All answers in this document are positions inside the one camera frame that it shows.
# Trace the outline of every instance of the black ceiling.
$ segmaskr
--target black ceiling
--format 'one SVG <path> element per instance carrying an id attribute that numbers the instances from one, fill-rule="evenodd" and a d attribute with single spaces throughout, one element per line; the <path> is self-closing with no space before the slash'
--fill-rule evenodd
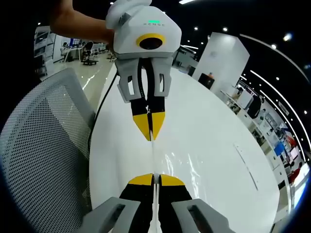
<path id="1" fill-rule="evenodd" d="M 259 91 L 259 84 L 262 84 L 261 90 L 270 98 L 280 99 L 273 89 L 250 72 L 253 70 L 289 101 L 311 137 L 311 68 L 304 69 L 305 65 L 311 64 L 311 39 L 308 36 L 311 34 L 311 12 L 305 1 L 295 0 L 289 4 L 283 0 L 197 0 L 184 5 L 179 1 L 153 0 L 152 5 L 165 11 L 182 29 L 181 44 L 198 47 L 197 54 L 200 54 L 206 46 L 208 35 L 222 32 L 223 27 L 228 27 L 227 33 L 238 36 L 250 53 L 244 73 L 251 80 L 251 86 Z M 101 19 L 105 18 L 110 2 L 73 0 L 76 10 Z M 194 31 L 195 26 L 199 28 L 198 31 Z M 288 32 L 293 34 L 293 38 L 284 42 L 282 38 Z M 240 37 L 241 33 L 267 44 L 277 44 L 277 49 L 291 58 L 305 72 L 309 81 L 280 54 Z M 304 149 L 310 150 L 301 125 L 290 112 L 288 118 L 294 119 L 291 123 L 298 136 L 304 139 Z"/>

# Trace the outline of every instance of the red object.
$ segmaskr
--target red object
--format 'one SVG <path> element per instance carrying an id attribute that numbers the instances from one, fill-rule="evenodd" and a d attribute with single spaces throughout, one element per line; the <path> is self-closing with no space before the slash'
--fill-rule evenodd
<path id="1" fill-rule="evenodd" d="M 288 177 L 289 183 L 294 183 L 295 179 L 296 179 L 297 176 L 299 175 L 299 172 L 300 172 L 300 168 L 298 168 L 297 170 L 295 170 L 295 171 Z"/>

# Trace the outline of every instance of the floor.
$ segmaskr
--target floor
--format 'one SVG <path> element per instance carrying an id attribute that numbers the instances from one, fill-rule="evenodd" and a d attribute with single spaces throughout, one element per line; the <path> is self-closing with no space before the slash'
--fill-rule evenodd
<path id="1" fill-rule="evenodd" d="M 88 101 L 93 109 L 96 110 L 107 75 L 113 64 L 107 60 L 107 56 L 108 53 L 105 53 L 92 58 L 98 61 L 96 65 L 92 66 L 83 65 L 79 60 L 65 63 L 57 62 L 54 64 L 54 73 L 65 68 L 73 68 Z"/>

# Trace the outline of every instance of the yellow ring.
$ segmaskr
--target yellow ring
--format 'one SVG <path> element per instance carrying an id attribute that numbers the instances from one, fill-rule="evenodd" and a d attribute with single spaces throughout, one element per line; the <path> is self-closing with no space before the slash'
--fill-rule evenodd
<path id="1" fill-rule="evenodd" d="M 136 40 L 136 45 L 138 47 L 140 47 L 140 43 L 141 41 L 143 41 L 144 39 L 148 39 L 148 38 L 158 38 L 162 41 L 163 44 L 165 44 L 165 37 L 160 35 L 160 34 L 157 34 L 157 33 L 148 33 L 148 34 L 145 34 L 145 35 L 142 35 L 140 36 L 137 40 Z"/>

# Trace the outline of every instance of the white pillar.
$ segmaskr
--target white pillar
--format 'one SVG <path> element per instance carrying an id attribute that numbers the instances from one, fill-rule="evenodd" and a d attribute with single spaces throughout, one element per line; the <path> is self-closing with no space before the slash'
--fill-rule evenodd
<path id="1" fill-rule="evenodd" d="M 249 53 L 237 37 L 212 33 L 192 77 L 199 80 L 202 73 L 212 73 L 215 82 L 211 91 L 221 98 L 220 90 L 236 85 L 248 58 Z"/>

